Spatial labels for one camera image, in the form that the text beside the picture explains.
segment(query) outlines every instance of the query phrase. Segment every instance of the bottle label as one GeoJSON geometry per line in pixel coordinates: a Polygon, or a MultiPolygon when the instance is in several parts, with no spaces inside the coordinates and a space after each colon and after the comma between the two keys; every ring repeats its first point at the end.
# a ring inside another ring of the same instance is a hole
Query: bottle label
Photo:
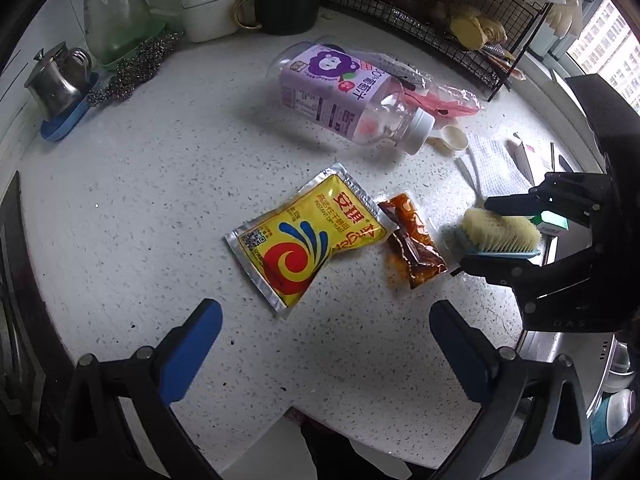
{"type": "Polygon", "coordinates": [[[316,44],[280,73],[282,104],[351,139],[371,97],[389,77],[372,64],[316,44]]]}

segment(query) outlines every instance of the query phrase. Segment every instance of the seasoning packet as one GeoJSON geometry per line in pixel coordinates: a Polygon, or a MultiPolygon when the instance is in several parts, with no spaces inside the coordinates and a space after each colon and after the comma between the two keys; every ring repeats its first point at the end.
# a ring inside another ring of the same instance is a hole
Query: seasoning packet
{"type": "Polygon", "coordinates": [[[383,202],[380,209],[398,224],[387,243],[396,267],[406,273],[411,288],[428,282],[434,276],[447,272],[447,264],[436,247],[429,229],[434,227],[428,219],[423,221],[418,214],[416,201],[405,191],[383,202]]]}
{"type": "Polygon", "coordinates": [[[398,226],[337,162],[288,202],[225,236],[277,311],[294,306],[332,254],[384,240],[398,226]]]}

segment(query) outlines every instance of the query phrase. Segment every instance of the gold handle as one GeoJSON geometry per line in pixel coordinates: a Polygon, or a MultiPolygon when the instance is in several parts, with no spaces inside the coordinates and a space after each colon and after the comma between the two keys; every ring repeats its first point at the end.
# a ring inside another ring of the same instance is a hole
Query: gold handle
{"type": "Polygon", "coordinates": [[[238,27],[241,28],[246,28],[248,30],[259,30],[262,28],[262,24],[261,23],[257,23],[256,25],[245,25],[244,23],[242,23],[240,21],[240,18],[238,18],[238,12],[240,12],[240,6],[247,0],[236,0],[236,2],[234,3],[234,22],[236,22],[236,25],[238,27]]]}

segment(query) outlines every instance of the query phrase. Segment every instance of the white measuring spoon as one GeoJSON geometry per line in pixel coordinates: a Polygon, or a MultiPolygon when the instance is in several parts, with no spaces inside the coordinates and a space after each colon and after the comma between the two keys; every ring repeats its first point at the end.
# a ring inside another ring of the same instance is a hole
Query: white measuring spoon
{"type": "Polygon", "coordinates": [[[447,148],[454,152],[466,150],[469,146],[466,133],[453,124],[447,124],[441,130],[431,130],[428,138],[440,139],[447,148]]]}

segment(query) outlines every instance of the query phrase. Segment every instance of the white cloth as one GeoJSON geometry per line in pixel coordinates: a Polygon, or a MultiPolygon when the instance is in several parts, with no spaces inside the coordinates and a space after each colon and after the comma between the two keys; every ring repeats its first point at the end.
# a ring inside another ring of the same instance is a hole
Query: white cloth
{"type": "Polygon", "coordinates": [[[469,147],[458,160],[463,175],[478,196],[486,200],[489,196],[529,192],[531,184],[500,140],[475,134],[468,134],[468,138],[469,147]]]}

